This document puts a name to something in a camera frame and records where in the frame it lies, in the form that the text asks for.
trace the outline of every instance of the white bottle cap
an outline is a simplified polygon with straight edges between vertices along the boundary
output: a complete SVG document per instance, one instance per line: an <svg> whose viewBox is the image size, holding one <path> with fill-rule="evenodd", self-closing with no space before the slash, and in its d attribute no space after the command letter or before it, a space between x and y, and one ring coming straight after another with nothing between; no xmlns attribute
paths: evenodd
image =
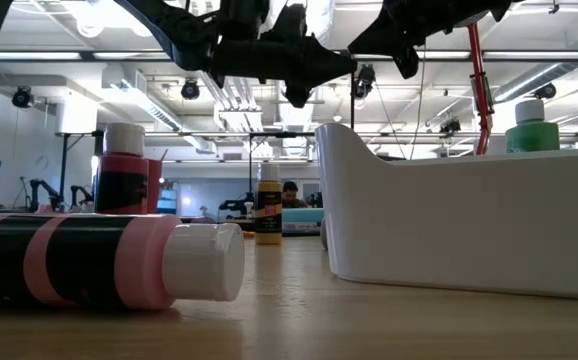
<svg viewBox="0 0 578 360"><path fill-rule="evenodd" d="M545 119L545 104L540 99L528 100L516 105L516 124Z"/></svg>
<svg viewBox="0 0 578 360"><path fill-rule="evenodd" d="M258 181L280 181L280 168L278 164L258 164Z"/></svg>
<svg viewBox="0 0 578 360"><path fill-rule="evenodd" d="M232 301L244 271L244 237L236 224L180 225L169 235L162 279L177 299Z"/></svg>
<svg viewBox="0 0 578 360"><path fill-rule="evenodd" d="M129 123L107 124L103 147L105 154L142 156L145 147L145 128Z"/></svg>

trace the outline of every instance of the bottle label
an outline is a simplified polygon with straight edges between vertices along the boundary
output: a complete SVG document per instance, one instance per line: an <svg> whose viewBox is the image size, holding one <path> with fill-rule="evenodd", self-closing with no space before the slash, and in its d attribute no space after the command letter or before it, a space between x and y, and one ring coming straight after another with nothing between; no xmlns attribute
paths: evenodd
<svg viewBox="0 0 578 360"><path fill-rule="evenodd" d="M256 232L276 234L282 232L282 193L259 191L256 198Z"/></svg>
<svg viewBox="0 0 578 360"><path fill-rule="evenodd" d="M116 250L133 216L65 219L47 247L51 285L65 300L99 309L126 309L115 283Z"/></svg>
<svg viewBox="0 0 578 360"><path fill-rule="evenodd" d="M97 177L96 212L126 209L121 213L146 213L146 175L104 171Z"/></svg>
<svg viewBox="0 0 578 360"><path fill-rule="evenodd" d="M36 231L51 219L9 216L0 220L0 305L41 305L25 282L24 259Z"/></svg>

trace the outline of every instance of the person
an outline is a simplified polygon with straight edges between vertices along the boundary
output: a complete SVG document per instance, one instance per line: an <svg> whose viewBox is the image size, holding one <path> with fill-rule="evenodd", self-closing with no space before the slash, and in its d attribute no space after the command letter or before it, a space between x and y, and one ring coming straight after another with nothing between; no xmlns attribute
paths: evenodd
<svg viewBox="0 0 578 360"><path fill-rule="evenodd" d="M285 209L306 208L307 203L298 199L298 186L293 181L287 181L282 186L282 207Z"/></svg>

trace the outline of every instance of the wooden table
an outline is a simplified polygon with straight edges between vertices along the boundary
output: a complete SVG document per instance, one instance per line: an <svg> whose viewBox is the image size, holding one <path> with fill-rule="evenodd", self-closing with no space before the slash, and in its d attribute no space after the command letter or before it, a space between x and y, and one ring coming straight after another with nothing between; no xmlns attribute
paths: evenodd
<svg viewBox="0 0 578 360"><path fill-rule="evenodd" d="M328 261L317 238L248 241L233 303L0 310L0 359L578 359L578 301L357 284Z"/></svg>

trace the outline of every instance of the dark hair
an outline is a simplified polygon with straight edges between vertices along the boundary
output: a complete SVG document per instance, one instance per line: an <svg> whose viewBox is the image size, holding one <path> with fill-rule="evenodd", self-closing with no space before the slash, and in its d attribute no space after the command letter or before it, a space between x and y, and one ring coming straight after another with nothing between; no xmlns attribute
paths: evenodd
<svg viewBox="0 0 578 360"><path fill-rule="evenodd" d="M298 191L298 185L296 185L296 183L293 181L287 181L282 186L282 192L287 192L287 191Z"/></svg>

